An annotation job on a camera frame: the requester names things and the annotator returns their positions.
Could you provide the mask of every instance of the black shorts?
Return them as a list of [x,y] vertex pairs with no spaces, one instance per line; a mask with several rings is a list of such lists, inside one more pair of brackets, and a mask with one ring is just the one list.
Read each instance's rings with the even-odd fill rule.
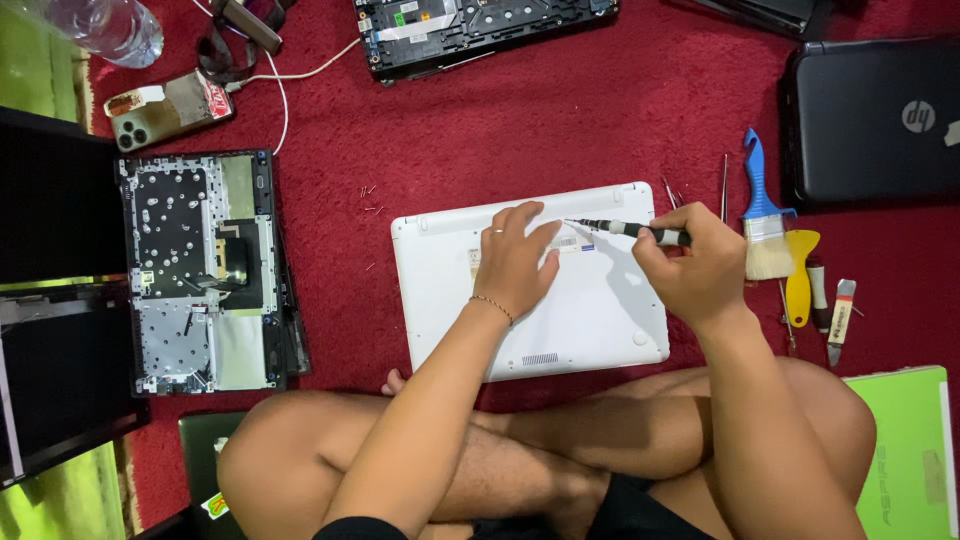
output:
[[[613,475],[587,540],[714,540],[666,506],[647,490],[654,482]],[[539,516],[474,520],[470,540],[558,540]]]

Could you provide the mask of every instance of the water bottle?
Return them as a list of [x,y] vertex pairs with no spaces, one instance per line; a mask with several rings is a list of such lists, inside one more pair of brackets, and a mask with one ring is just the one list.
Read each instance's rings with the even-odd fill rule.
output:
[[136,0],[5,0],[77,45],[124,67],[147,67],[163,50],[156,17]]

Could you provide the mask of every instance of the bristles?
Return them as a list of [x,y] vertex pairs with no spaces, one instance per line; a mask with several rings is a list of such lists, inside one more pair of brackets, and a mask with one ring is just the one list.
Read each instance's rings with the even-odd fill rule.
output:
[[747,279],[753,282],[788,278],[796,266],[786,238],[747,242]]

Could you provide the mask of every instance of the red carpet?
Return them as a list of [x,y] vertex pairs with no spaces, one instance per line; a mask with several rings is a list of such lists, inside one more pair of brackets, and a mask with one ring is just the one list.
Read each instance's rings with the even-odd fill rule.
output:
[[[165,80],[196,63],[208,21],[189,0],[145,0],[166,49],[146,70],[90,61],[95,126],[108,135],[105,98]],[[290,131],[276,166],[282,219],[296,274],[314,375],[302,388],[377,392],[392,367],[410,373],[389,225],[400,215],[645,181],[658,211],[666,176],[689,201],[719,209],[730,153],[731,216],[746,208],[741,142],[753,126],[778,189],[775,83],[794,44],[654,0],[621,3],[613,26],[495,54],[417,82],[383,88],[359,46],[325,72],[290,82]],[[875,0],[837,15],[831,36],[908,37],[960,30],[960,3]],[[309,71],[357,37],[349,0],[301,1],[281,32],[280,73]],[[265,60],[259,72],[269,71]],[[283,109],[274,82],[234,95],[237,117],[156,152],[274,147]],[[360,188],[376,191],[360,200]],[[374,216],[364,206],[385,209]],[[960,418],[957,285],[960,212],[951,207],[803,216],[794,229],[823,235],[828,295],[857,280],[857,305],[838,375],[910,365],[950,369]],[[369,271],[364,269],[372,263]],[[774,282],[747,290],[774,350],[785,352]],[[671,319],[673,355],[661,365],[487,385],[478,406],[506,411],[568,402],[615,384],[703,364],[685,326]],[[798,332],[801,356],[823,363],[820,335]],[[132,435],[145,527],[188,504],[177,420],[188,411],[248,408],[267,393],[156,399],[154,421]]]

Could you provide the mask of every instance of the white laptop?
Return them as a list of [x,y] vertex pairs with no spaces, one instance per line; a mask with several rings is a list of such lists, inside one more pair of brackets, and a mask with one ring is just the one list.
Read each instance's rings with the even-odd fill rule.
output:
[[[653,194],[643,182],[534,197],[544,203],[527,233],[555,219],[647,224]],[[399,217],[391,225],[410,359],[416,371],[472,295],[480,232],[524,201]],[[509,330],[487,381],[649,364],[670,355],[666,312],[623,234],[567,224],[553,241],[560,272],[530,314]]]

